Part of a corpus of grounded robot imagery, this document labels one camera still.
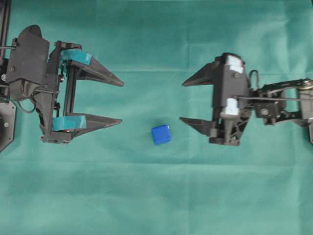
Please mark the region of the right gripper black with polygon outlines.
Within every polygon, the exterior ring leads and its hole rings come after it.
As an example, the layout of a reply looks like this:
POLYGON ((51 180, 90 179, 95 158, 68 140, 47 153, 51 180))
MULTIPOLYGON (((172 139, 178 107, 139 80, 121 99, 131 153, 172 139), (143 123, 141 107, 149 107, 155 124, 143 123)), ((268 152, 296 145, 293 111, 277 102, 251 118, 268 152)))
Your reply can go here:
MULTIPOLYGON (((215 67, 216 62, 206 64, 194 75, 185 80, 182 86, 213 85, 215 67)), ((250 95, 250 91, 250 83, 248 81, 248 95, 245 97, 250 95)), ((235 98, 238 101, 246 101, 245 107, 240 110, 238 116, 224 115, 221 107, 213 107, 213 121, 185 117, 180 117, 179 119, 199 133, 210 137, 209 141, 211 143, 239 145, 240 138, 250 120, 252 108, 250 108, 247 100, 239 99, 239 96, 235 98)))

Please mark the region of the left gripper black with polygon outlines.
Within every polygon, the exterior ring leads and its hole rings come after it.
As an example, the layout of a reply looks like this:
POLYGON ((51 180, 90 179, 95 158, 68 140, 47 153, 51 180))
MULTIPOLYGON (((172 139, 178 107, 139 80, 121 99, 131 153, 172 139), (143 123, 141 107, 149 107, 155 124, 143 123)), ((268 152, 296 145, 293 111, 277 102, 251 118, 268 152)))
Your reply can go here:
POLYGON ((36 93, 42 142, 67 144, 82 130, 109 128, 121 119, 74 112, 77 80, 123 87, 124 82, 81 45, 57 41, 48 58, 42 90, 36 93))

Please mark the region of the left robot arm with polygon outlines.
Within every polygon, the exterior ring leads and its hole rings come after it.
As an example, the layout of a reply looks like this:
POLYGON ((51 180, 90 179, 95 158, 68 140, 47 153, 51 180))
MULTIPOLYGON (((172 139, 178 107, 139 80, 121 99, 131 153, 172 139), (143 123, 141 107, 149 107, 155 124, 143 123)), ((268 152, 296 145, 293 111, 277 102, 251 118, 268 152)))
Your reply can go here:
POLYGON ((47 40, 24 35, 9 46, 10 57, 0 68, 0 146, 14 139, 16 111, 23 100, 33 104, 43 142, 67 144, 75 137, 121 123, 120 119, 74 111, 76 83, 89 80, 122 87, 80 45, 57 41, 49 52, 47 40))

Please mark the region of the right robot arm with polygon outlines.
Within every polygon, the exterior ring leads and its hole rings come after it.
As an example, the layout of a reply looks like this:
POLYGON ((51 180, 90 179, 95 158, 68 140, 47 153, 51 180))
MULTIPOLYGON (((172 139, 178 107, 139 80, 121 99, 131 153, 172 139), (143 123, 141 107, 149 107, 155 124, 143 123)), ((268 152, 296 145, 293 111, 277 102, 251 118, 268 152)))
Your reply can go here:
POLYGON ((264 125, 292 121, 313 136, 313 81, 309 78, 257 86, 246 73, 244 60, 223 53, 183 82, 183 86, 213 85, 211 121, 181 117, 180 120, 209 137, 209 143, 240 145, 240 138, 254 112, 264 125))

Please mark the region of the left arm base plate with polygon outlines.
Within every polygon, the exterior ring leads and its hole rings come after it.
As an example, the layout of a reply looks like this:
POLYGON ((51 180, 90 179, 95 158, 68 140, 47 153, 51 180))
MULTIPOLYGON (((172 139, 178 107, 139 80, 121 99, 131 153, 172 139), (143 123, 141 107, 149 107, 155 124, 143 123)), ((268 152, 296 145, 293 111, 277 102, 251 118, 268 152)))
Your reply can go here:
POLYGON ((8 100, 0 104, 0 151, 2 152, 13 140, 15 134, 16 106, 8 100))

